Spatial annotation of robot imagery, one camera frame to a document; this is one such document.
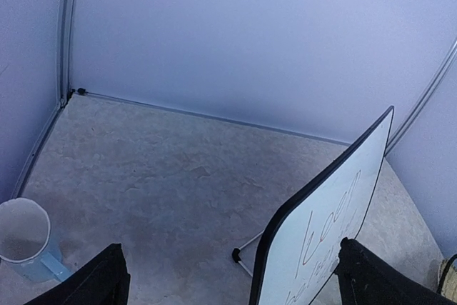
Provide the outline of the white whiteboard black frame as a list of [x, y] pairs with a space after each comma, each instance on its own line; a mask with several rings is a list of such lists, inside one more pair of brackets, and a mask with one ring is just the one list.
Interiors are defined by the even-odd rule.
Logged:
[[310, 304], [338, 265], [340, 243], [363, 226], [393, 121], [390, 106], [281, 205], [256, 250], [250, 304]]

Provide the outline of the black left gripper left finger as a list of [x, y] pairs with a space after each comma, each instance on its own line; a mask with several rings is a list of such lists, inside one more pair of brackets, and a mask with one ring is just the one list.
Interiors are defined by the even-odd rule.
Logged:
[[129, 273], [120, 244], [110, 244], [67, 280], [26, 305], [128, 303]]

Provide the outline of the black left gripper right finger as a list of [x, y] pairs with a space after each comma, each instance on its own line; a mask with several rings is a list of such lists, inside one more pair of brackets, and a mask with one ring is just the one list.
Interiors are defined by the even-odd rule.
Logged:
[[338, 254], [343, 304], [452, 304], [388, 265], [355, 239], [343, 239]]

